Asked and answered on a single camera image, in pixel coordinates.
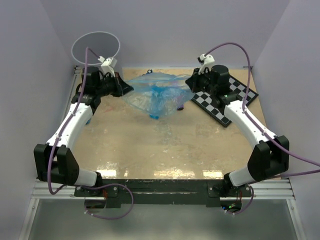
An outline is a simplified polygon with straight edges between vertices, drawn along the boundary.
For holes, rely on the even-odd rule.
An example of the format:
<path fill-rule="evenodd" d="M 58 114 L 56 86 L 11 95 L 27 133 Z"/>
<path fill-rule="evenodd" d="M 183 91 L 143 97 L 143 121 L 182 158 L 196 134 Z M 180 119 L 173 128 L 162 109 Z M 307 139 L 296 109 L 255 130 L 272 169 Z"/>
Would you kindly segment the blue plastic trash bag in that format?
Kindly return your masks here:
<path fill-rule="evenodd" d="M 123 99 L 153 118 L 166 117 L 194 97 L 195 94 L 186 84 L 189 77 L 187 74 L 147 73 L 127 81 L 133 91 Z"/>

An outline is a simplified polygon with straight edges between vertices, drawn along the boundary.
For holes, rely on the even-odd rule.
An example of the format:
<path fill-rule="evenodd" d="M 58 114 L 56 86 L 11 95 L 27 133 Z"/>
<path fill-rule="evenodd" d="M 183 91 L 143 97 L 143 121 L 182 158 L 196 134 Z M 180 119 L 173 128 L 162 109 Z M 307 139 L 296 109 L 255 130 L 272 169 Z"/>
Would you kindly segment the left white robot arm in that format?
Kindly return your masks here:
<path fill-rule="evenodd" d="M 37 144 L 33 154 L 40 181 L 49 185 L 83 186 L 92 196 L 99 196 L 104 190 L 101 174 L 80 168 L 72 149 L 102 97 L 122 97 L 133 91 L 133 87 L 125 83 L 118 72 L 111 74 L 95 66 L 83 69 L 81 78 L 58 130 L 46 143 Z"/>

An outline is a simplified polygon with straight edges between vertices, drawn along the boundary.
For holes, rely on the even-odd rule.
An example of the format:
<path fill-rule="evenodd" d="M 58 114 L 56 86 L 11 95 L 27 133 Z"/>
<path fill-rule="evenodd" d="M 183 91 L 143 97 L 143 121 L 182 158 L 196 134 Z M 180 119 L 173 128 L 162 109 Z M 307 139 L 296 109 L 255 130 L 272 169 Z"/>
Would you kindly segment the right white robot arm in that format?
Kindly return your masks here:
<path fill-rule="evenodd" d="M 214 65 L 201 72 L 195 68 L 185 82 L 194 93 L 207 93 L 211 103 L 222 115 L 231 120 L 252 147 L 247 165 L 223 177 L 223 192 L 235 196 L 241 186 L 260 182 L 284 173 L 289 168 L 289 140 L 267 129 L 250 112 L 246 100 L 231 88 L 229 70 L 224 65 Z"/>

